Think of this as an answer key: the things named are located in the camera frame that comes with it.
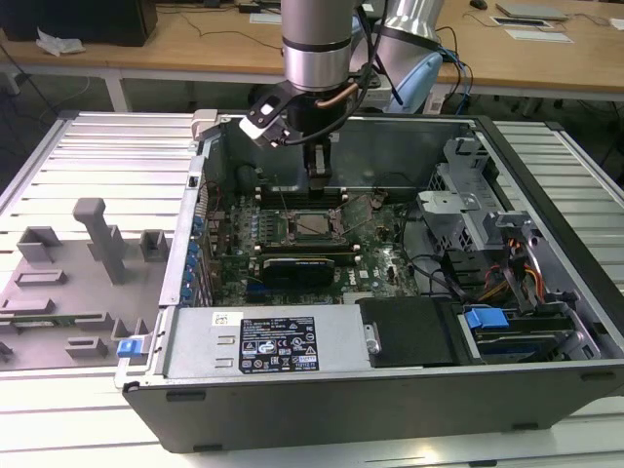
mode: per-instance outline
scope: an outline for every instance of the warning label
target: warning label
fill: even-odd
[[[317,371],[318,355],[313,317],[241,321],[242,373]]]

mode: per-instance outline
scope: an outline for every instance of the blue latch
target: blue latch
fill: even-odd
[[[475,307],[464,314],[471,329],[508,329],[509,322],[503,309]]]
[[[143,346],[141,338],[122,339],[117,346],[118,358],[139,358],[141,356],[140,348]]]

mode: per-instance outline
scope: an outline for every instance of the sticker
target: sticker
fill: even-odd
[[[18,329],[35,329],[37,327],[53,327],[55,323],[42,320],[38,322],[16,322],[13,325],[15,325]]]
[[[238,326],[243,320],[243,312],[214,312],[213,327]]]
[[[241,322],[239,370],[242,373],[318,371],[318,354],[313,317]]]

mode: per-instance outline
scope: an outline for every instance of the gray plastic peg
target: gray plastic peg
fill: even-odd
[[[119,251],[110,237],[110,229],[104,221],[105,209],[106,204],[101,198],[81,198],[74,207],[74,219],[87,228],[111,283],[123,285],[126,271],[122,261],[123,252]]]

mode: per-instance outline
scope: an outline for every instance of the barcode sticker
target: barcode sticker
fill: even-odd
[[[213,327],[236,327],[241,325],[243,312],[214,312]]]

